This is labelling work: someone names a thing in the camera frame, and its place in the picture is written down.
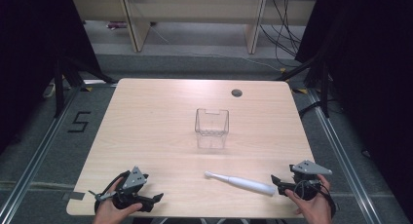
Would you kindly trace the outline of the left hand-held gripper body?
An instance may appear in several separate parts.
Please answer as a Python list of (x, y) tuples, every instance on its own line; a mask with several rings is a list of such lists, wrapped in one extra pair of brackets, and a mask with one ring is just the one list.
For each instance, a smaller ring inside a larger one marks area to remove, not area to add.
[(138, 195), (139, 190), (146, 183), (147, 177), (148, 175), (142, 174), (138, 167), (128, 170), (115, 188), (116, 194), (112, 197), (114, 206), (123, 209), (137, 203), (151, 204), (145, 202), (143, 197)]

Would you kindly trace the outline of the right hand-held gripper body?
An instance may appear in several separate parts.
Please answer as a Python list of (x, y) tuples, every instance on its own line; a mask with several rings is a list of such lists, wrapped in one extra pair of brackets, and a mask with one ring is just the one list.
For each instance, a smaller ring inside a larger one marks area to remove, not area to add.
[(331, 169), (324, 168), (309, 160), (304, 160), (296, 165), (290, 165), (290, 171), (293, 173), (293, 180), (295, 182), (292, 191), (305, 201), (313, 199), (320, 191), (321, 182), (318, 175), (332, 174)]

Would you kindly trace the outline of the white electric toothbrush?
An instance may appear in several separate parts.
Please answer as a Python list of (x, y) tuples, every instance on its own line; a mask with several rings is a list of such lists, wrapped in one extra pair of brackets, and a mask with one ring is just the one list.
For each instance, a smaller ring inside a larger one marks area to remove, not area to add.
[(236, 187), (248, 190), (248, 191), (253, 191), (256, 193), (264, 194), (270, 197), (272, 197), (276, 193), (276, 188), (273, 187), (272, 185), (268, 185), (265, 183), (261, 183), (261, 182), (257, 182), (254, 180), (241, 178), (241, 177), (217, 174), (217, 173), (213, 173), (210, 171), (205, 172), (205, 177), (214, 178), (219, 181), (231, 184), (233, 186), (236, 186)]

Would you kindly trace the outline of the clear plastic container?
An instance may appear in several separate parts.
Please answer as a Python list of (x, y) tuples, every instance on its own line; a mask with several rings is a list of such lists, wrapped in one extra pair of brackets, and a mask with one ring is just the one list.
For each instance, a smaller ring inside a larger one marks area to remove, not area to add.
[(204, 109), (196, 111), (197, 145), (203, 149), (223, 149), (229, 133), (229, 111)]

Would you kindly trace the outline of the person's right hand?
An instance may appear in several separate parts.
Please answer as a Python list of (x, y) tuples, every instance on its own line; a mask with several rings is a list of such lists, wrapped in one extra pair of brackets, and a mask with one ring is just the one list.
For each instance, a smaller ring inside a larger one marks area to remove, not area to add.
[(321, 174), (318, 175), (318, 178), (322, 184), (321, 192), (312, 200), (302, 200), (290, 190), (286, 190), (285, 193), (297, 205), (294, 214), (302, 215), (308, 224), (332, 224), (331, 206), (326, 197), (330, 183)]

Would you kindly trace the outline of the person's left hand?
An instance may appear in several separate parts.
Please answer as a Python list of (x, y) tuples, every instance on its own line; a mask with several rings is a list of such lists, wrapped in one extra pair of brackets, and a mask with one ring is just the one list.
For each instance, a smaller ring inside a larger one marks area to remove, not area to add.
[(125, 218), (141, 208), (142, 204), (137, 203), (127, 208), (118, 209), (109, 198), (99, 205), (92, 224), (120, 224)]

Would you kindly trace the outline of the black metal stand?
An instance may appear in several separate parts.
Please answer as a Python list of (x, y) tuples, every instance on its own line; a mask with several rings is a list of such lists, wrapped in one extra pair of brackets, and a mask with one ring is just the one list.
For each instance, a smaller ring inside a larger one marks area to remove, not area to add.
[(308, 69), (308, 73), (304, 84), (307, 88), (313, 87), (315, 84), (320, 84), (320, 100), (318, 101), (318, 105), (324, 116), (328, 118), (328, 66), (321, 53), (317, 53), (308, 61), (305, 61), (291, 71), (283, 73), (277, 78), (277, 81), (286, 81), (306, 69)]
[(100, 70), (98, 64), (87, 65), (80, 59), (70, 56), (60, 56), (56, 60), (54, 68), (54, 80), (56, 88), (56, 113), (58, 117), (64, 109), (63, 79), (66, 79), (71, 87), (79, 88), (85, 85), (84, 79), (80, 76), (80, 71), (86, 71), (106, 84), (116, 84), (117, 80), (105, 75)]

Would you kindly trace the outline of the black curtain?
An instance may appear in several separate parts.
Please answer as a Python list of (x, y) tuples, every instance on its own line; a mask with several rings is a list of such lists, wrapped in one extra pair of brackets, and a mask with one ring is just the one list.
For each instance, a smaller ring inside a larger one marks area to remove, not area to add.
[(413, 224), (413, 0), (317, 0), (296, 59), (320, 49), (339, 13), (352, 17), (327, 64), (341, 103)]
[(73, 0), (0, 0), (0, 154), (57, 67), (75, 83), (81, 70), (101, 74)]

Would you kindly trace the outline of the small pink and dark object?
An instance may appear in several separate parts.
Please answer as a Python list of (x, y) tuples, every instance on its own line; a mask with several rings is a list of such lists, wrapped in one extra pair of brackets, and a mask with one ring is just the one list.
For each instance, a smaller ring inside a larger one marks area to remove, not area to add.
[(121, 28), (127, 28), (128, 25), (124, 21), (109, 21), (106, 27), (110, 30), (116, 30)]

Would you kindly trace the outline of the aluminium floor rail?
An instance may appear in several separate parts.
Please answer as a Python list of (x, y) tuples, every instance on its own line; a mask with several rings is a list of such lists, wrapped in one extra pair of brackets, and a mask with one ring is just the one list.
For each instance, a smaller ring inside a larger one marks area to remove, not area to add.
[(78, 95), (80, 89), (72, 88), (67, 97), (63, 99), (63, 107), (57, 115), (53, 115), (51, 122), (48, 124), (46, 132), (43, 134), (41, 141), (36, 145), (29, 161), (24, 165), (24, 170), (16, 181), (0, 181), (0, 191), (6, 189), (10, 192), (7, 199), (0, 206), (0, 224), (10, 224), (17, 212), (30, 184), (37, 174), (40, 166), (45, 160), (53, 141), (66, 117), (73, 100)]
[(375, 208), (372, 200), (366, 192), (365, 187), (357, 175), (355, 167), (352, 165), (330, 119), (325, 115), (325, 112), (320, 107), (317, 107), (316, 113), (366, 223), (383, 224), (377, 209)]

